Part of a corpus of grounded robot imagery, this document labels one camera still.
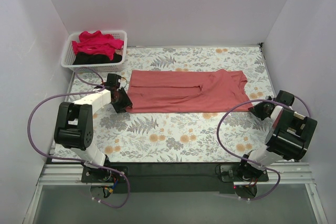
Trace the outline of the salmon pink t-shirt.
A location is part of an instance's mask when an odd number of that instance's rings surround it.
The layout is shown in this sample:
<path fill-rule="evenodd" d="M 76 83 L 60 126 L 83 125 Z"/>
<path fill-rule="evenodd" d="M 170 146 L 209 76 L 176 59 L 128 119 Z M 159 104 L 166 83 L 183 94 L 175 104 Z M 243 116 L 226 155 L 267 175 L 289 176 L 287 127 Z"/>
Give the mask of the salmon pink t-shirt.
<path fill-rule="evenodd" d="M 182 72 L 132 71 L 128 96 L 130 113 L 213 113 L 237 106 L 246 112 L 252 104 L 245 93 L 242 71 Z"/>

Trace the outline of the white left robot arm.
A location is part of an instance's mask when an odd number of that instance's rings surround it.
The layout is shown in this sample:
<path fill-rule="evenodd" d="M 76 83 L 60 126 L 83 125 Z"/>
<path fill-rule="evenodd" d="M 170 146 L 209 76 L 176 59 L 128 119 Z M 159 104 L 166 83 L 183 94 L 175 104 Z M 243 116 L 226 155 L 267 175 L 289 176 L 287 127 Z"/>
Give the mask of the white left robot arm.
<path fill-rule="evenodd" d="M 113 106 L 116 113 L 125 113 L 132 108 L 132 102 L 121 86 L 122 79 L 120 75 L 109 73 L 102 88 L 59 106 L 54 140 L 76 153 L 90 168 L 101 168 L 108 162 L 107 156 L 93 143 L 93 115 L 106 105 Z"/>

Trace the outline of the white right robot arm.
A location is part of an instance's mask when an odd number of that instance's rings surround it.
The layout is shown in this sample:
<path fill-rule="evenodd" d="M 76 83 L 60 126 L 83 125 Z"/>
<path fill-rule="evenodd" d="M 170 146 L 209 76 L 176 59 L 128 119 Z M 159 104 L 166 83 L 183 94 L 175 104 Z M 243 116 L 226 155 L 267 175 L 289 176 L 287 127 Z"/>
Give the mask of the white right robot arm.
<path fill-rule="evenodd" d="M 248 109 L 262 121 L 270 118 L 274 122 L 264 146 L 243 156 L 250 161 L 242 160 L 239 164 L 237 174 L 242 180 L 258 179 L 274 162 L 301 160 L 318 124 L 316 120 L 292 109 L 295 96 L 287 91 L 281 90 L 275 98 L 268 97 L 267 100 L 279 104 L 261 102 Z"/>

